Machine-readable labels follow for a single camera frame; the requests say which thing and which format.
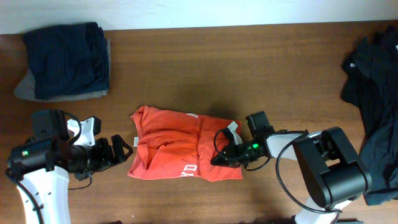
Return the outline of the grey garment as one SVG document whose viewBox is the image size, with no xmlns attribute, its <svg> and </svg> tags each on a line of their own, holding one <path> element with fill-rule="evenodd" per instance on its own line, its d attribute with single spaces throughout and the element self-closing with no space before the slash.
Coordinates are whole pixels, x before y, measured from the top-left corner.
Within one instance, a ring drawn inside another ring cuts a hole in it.
<svg viewBox="0 0 398 224">
<path fill-rule="evenodd" d="M 108 45 L 109 62 L 111 65 L 110 40 L 106 39 L 106 42 Z M 18 84 L 18 86 L 16 86 L 16 89 L 14 90 L 15 96 L 18 98 L 21 98 L 23 100 L 40 101 L 40 102 L 76 101 L 76 100 L 86 100 L 86 99 L 90 99 L 90 98 L 101 98 L 102 96 L 106 96 L 108 94 L 108 90 L 107 90 L 107 91 L 102 91 L 102 92 L 85 93 L 85 94 L 72 95 L 72 96 L 57 96 L 57 97 L 50 98 L 48 100 L 40 100 L 35 97 L 34 90 L 35 90 L 35 80 L 34 80 L 34 77 L 33 77 L 33 74 L 31 72 L 30 68 L 28 68 L 27 74 L 20 81 L 20 83 Z"/>
</svg>

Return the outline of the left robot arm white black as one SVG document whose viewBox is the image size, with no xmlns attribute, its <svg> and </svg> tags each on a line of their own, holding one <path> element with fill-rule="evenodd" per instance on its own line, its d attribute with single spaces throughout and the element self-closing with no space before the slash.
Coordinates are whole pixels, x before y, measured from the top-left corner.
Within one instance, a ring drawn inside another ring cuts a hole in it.
<svg viewBox="0 0 398 224">
<path fill-rule="evenodd" d="M 62 110 L 32 115 L 34 134 L 14 147 L 7 159 L 6 177 L 21 195 L 27 223 L 70 223 L 70 175 L 92 180 L 93 174 L 126 162 L 133 148 L 116 134 L 96 139 L 101 120 L 80 121 Z"/>
</svg>

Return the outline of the navy blue garment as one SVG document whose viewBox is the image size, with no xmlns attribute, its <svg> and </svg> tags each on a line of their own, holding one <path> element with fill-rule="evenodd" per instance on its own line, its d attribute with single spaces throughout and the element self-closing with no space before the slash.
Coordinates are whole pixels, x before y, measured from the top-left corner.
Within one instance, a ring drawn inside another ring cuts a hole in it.
<svg viewBox="0 0 398 224">
<path fill-rule="evenodd" d="M 96 22 L 57 25 L 22 36 L 35 97 L 48 100 L 109 90 L 109 55 Z"/>
</svg>

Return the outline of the orange red printed t-shirt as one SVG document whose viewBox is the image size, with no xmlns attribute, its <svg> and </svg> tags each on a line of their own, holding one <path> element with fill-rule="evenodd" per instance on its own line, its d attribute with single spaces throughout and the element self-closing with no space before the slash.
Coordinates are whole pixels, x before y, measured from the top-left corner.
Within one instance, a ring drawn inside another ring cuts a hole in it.
<svg viewBox="0 0 398 224">
<path fill-rule="evenodd" d="M 220 130 L 231 126 L 240 133 L 240 121 L 150 106 L 141 106 L 131 119 L 137 130 L 137 152 L 128 176 L 142 180 L 200 177 L 209 182 L 243 178 L 240 168 L 210 163 L 229 143 Z"/>
</svg>

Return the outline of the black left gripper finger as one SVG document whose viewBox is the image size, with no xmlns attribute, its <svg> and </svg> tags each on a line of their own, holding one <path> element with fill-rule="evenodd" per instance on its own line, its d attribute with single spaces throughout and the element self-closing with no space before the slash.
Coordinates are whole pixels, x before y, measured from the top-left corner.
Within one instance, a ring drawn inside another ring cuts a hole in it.
<svg viewBox="0 0 398 224">
<path fill-rule="evenodd" d="M 121 164 L 126 162 L 128 158 L 133 154 L 133 148 L 128 145 L 124 139 L 116 134 L 111 137 L 112 140 L 112 148 L 114 152 L 114 157 L 112 159 L 113 164 Z"/>
<path fill-rule="evenodd" d="M 101 120 L 91 116 L 81 122 L 81 134 L 85 136 L 96 136 L 101 132 Z"/>
</svg>

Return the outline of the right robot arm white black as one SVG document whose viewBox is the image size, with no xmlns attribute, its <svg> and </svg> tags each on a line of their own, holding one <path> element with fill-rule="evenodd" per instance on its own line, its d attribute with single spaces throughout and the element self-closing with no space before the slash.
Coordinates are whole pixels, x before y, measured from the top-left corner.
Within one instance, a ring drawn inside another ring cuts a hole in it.
<svg viewBox="0 0 398 224">
<path fill-rule="evenodd" d="M 358 153 L 339 127 L 322 132 L 275 131 L 269 125 L 251 128 L 253 139 L 239 142 L 230 129 L 220 131 L 229 144 L 217 150 L 211 159 L 214 166 L 247 167 L 266 157 L 276 159 L 278 181 L 283 158 L 298 162 L 309 193 L 305 203 L 294 202 L 301 211 L 292 218 L 275 219 L 274 223 L 338 223 L 342 209 L 372 187 L 372 179 Z"/>
</svg>

